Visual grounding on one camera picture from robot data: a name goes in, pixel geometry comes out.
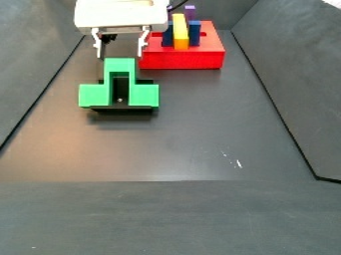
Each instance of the yellow block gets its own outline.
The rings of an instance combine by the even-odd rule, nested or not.
[[[187,50],[188,36],[184,15],[181,13],[173,13],[171,16],[172,16],[173,49]]]

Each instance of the green block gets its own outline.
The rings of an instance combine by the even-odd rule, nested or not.
[[[135,85],[129,90],[129,106],[159,107],[159,85]]]
[[[81,108],[112,106],[113,77],[128,76],[129,100],[132,107],[159,107],[159,85],[136,84],[136,61],[132,58],[108,58],[104,60],[104,83],[80,85],[78,106]]]
[[[81,84],[78,90],[78,106],[88,108],[91,106],[108,106],[109,92],[108,88],[99,84]]]

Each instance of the blue block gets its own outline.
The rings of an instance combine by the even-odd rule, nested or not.
[[[171,47],[173,46],[173,35],[172,35],[172,21],[168,21],[168,28],[163,32],[163,47]]]
[[[199,46],[199,32],[200,32],[200,22],[197,20],[189,20],[187,22],[187,34],[188,34],[189,46]]]

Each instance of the toy block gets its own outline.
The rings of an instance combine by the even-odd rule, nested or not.
[[[187,50],[188,36],[184,15],[180,13],[172,14],[172,35],[173,35],[173,49]]]
[[[163,47],[172,47],[172,40],[173,40],[173,36],[172,36],[172,21],[168,21],[168,28],[163,32],[161,46]]]
[[[168,21],[171,21],[171,12],[168,12]]]
[[[127,88],[120,88],[113,80],[128,78]],[[159,107],[159,85],[139,84],[136,80],[136,61],[131,58],[104,60],[104,82],[82,84],[78,90],[78,106],[89,109],[137,109]]]
[[[189,20],[187,22],[187,33],[188,33],[188,45],[199,46],[199,31],[200,23],[197,20]]]
[[[211,21],[200,21],[199,46],[185,51],[161,47],[163,34],[152,32],[139,60],[140,69],[219,69],[224,49]]]
[[[185,21],[195,19],[195,6],[193,5],[184,5],[184,17]]]

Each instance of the black floor surface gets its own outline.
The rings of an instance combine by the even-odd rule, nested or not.
[[[159,115],[100,118],[77,107],[96,76],[80,45],[1,152],[0,181],[308,180],[308,168],[230,32],[222,70],[141,71],[161,87]],[[133,40],[115,42],[119,56]]]

